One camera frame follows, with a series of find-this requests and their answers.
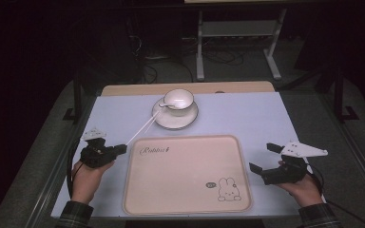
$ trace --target tray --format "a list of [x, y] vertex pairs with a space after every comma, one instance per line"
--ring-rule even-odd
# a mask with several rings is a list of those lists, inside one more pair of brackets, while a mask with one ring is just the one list
[[251, 204], [233, 136], [146, 138], [131, 149], [124, 197], [129, 215], [241, 212]]

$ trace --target person's left hand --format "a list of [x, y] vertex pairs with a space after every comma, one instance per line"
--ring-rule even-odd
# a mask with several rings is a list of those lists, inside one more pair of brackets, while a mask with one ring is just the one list
[[113, 164], [114, 161], [99, 168], [90, 168], [80, 161], [76, 162], [72, 169], [72, 177], [74, 178], [72, 199], [70, 200], [89, 204], [93, 200], [94, 193], [99, 188], [103, 174]]

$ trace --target sleeve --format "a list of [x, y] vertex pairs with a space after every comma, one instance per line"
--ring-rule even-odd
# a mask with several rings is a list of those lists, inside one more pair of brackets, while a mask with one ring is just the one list
[[304, 228], [341, 228], [334, 212], [328, 204], [321, 203], [308, 207], [303, 207], [298, 210], [303, 222]]
[[68, 201], [55, 228], [86, 228], [93, 208], [87, 204]]

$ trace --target desk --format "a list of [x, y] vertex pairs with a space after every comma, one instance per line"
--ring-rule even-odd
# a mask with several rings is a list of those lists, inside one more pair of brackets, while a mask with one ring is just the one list
[[[268, 152], [266, 144], [284, 145], [298, 138], [284, 104], [279, 94], [270, 90], [272, 87], [269, 83], [240, 84], [243, 87], [238, 87], [237, 91], [234, 91], [233, 88], [239, 83], [215, 83], [209, 86], [207, 83], [181, 85], [180, 87], [192, 88], [195, 91], [195, 102], [200, 109], [197, 120], [187, 128], [173, 131], [153, 124], [149, 131], [138, 135], [135, 141], [143, 137], [233, 135], [240, 141], [244, 163], [248, 165], [248, 162], [253, 162], [267, 169], [277, 167], [280, 156]], [[152, 106], [162, 98], [165, 91], [174, 86], [176, 85], [112, 85], [106, 88], [104, 95], [97, 99], [91, 111], [85, 131], [93, 127], [105, 131], [107, 133], [106, 145], [128, 142], [150, 118]], [[260, 86], [267, 88], [265, 92], [260, 92]], [[215, 90], [222, 90], [224, 93], [213, 93]], [[85, 142], [80, 142], [76, 150], [75, 162], [79, 160], [80, 151], [85, 146]], [[247, 211], [130, 216], [123, 209], [129, 150], [130, 146], [126, 154], [119, 156], [115, 165], [103, 176], [101, 187], [90, 204], [95, 208], [93, 217], [111, 219], [259, 219], [298, 214], [298, 205], [292, 197], [276, 186], [265, 186], [261, 177], [253, 174], [247, 166], [246, 173], [254, 199], [253, 206]], [[68, 200], [67, 185], [64, 181], [51, 215], [59, 217]]]

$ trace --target white tabletop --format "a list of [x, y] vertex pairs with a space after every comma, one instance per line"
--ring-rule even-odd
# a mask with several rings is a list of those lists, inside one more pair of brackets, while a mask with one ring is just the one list
[[[149, 120], [153, 105], [161, 95], [99, 97], [91, 111], [85, 132], [93, 127], [106, 132], [106, 146], [128, 142]], [[266, 149], [267, 143], [285, 145], [297, 141], [298, 137], [277, 92], [259, 93], [217, 93], [196, 94], [195, 102], [199, 115], [195, 122], [181, 130], [167, 130], [157, 124], [135, 138], [170, 136], [233, 135], [241, 146], [246, 171], [253, 196], [250, 209], [238, 213], [210, 213], [193, 215], [161, 215], [134, 217], [123, 209], [125, 181], [128, 170], [129, 150], [115, 161], [105, 172], [101, 186], [91, 206], [93, 217], [112, 219], [161, 219], [161, 218], [264, 218], [298, 214], [298, 205], [288, 193], [274, 185], [264, 185], [260, 176], [252, 173], [248, 162], [264, 169], [278, 167], [280, 155]], [[81, 142], [74, 162], [80, 159], [80, 152], [86, 146]], [[52, 211], [59, 217], [69, 200], [64, 181], [61, 192]]]

